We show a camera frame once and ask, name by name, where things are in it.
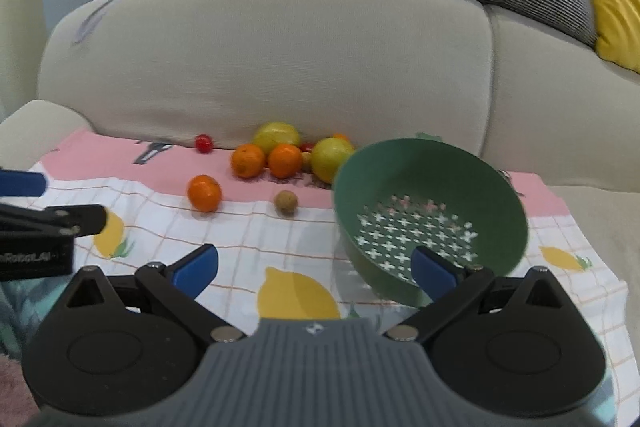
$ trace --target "sofa armrest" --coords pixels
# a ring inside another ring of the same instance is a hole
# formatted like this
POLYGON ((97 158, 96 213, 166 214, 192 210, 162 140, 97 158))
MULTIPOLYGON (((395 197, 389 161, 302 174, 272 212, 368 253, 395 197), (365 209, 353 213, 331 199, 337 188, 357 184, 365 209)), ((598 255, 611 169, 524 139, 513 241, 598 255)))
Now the sofa armrest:
POLYGON ((640 192, 640 75, 491 7, 493 103, 482 157, 549 185, 640 192))
POLYGON ((0 123, 0 166, 27 170, 62 139, 91 129, 81 115, 46 100, 33 100, 0 123))

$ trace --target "red cherry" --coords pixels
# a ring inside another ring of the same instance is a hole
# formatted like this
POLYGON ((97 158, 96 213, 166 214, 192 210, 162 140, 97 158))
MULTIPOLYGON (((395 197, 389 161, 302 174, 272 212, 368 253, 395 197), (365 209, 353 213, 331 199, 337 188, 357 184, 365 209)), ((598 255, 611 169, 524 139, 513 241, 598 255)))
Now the red cherry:
POLYGON ((299 149, 301 152, 311 152, 314 148, 314 145, 316 144, 311 142, 305 142, 299 147, 299 149))
POLYGON ((213 150, 213 140, 208 134, 196 136, 196 149, 201 154, 209 154, 213 150))

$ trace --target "mandarin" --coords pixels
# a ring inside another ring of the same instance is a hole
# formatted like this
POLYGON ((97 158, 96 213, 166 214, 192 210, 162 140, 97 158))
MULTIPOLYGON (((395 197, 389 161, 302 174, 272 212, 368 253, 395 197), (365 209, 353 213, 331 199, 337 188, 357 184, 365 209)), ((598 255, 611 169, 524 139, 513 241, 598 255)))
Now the mandarin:
POLYGON ((222 189, 211 176, 200 174, 189 182, 187 197, 197 211, 215 212, 222 201, 222 189))
POLYGON ((239 178, 255 178, 264 169, 266 156, 257 145, 246 143, 234 151, 230 162, 232 171, 239 178))
POLYGON ((342 134, 340 132, 335 133, 331 138, 339 138, 340 140, 344 140, 345 142, 351 143, 349 137, 346 134, 342 134))
POLYGON ((295 145, 281 143, 271 151, 268 165, 276 178, 290 178, 302 169, 302 152, 295 145))

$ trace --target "beige sofa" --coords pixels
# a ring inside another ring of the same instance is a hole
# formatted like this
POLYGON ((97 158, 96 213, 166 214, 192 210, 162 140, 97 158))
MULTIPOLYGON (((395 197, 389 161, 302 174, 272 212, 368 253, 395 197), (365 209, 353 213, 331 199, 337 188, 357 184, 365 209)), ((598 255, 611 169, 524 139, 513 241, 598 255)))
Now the beige sofa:
POLYGON ((0 165, 29 168, 75 128, 219 146, 265 121, 363 145, 425 131, 533 171, 631 288, 640 352, 640 76, 473 0, 97 0, 47 45, 40 100, 0 124, 0 165))

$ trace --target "perforated bowl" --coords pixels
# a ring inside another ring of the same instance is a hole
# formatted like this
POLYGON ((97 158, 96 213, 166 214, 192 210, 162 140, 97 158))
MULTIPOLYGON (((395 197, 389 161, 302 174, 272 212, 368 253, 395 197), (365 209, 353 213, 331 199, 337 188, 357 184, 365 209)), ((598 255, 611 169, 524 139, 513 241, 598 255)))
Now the perforated bowl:
POLYGON ((496 275, 510 273, 527 245, 527 219, 507 179, 436 139, 356 151, 335 179, 334 206, 355 269, 382 298, 408 306, 431 302, 411 277, 417 245, 496 275))

